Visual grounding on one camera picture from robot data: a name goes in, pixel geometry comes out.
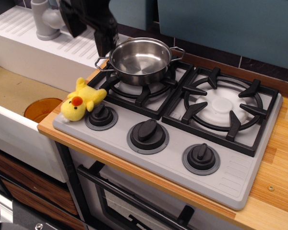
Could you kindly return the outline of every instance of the butcher block counter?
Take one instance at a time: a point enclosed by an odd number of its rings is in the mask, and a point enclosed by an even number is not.
[[[284,98],[248,201],[245,208],[240,211],[227,208],[157,174],[54,129],[52,121],[60,113],[60,106],[40,122],[37,128],[40,133],[67,147],[241,228],[288,230],[288,83],[196,56],[186,55],[184,61],[193,63],[196,67],[210,69],[219,67],[225,74],[249,81],[259,79],[263,85],[279,89]],[[99,70],[96,70],[88,76],[86,82],[88,83],[98,72]]]

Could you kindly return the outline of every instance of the orange bowl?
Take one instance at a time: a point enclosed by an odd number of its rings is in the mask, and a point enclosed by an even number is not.
[[[37,100],[25,109],[24,117],[39,123],[61,102],[62,100],[58,98],[45,98]]]

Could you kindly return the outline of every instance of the teal cabinet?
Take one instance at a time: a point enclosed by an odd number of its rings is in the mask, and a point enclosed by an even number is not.
[[[146,30],[153,23],[154,0],[111,0],[109,7],[120,24]]]
[[[288,69],[288,0],[158,0],[160,32]]]

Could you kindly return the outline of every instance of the pot handle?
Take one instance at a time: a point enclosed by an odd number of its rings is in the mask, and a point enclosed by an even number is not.
[[[172,63],[172,62],[174,62],[174,61],[182,60],[183,57],[184,57],[185,54],[186,54],[186,51],[185,51],[184,49],[181,49],[181,48],[179,48],[179,47],[177,47],[177,46],[175,46],[175,47],[171,47],[170,49],[176,49],[176,50],[179,50],[179,51],[182,51],[182,52],[183,52],[183,54],[182,54],[181,57],[171,60],[170,63]]]
[[[102,69],[99,65],[98,65],[98,62],[101,60],[101,59],[107,59],[109,57],[99,57],[97,59],[97,61],[95,62],[95,66],[101,71],[101,72],[107,72],[107,71],[114,71],[114,69]]]

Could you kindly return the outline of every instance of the screw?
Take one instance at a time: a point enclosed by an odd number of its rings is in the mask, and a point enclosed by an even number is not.
[[[43,224],[36,224],[35,230],[42,230],[43,229]]]
[[[268,189],[270,192],[273,192],[275,190],[273,186],[269,186]]]

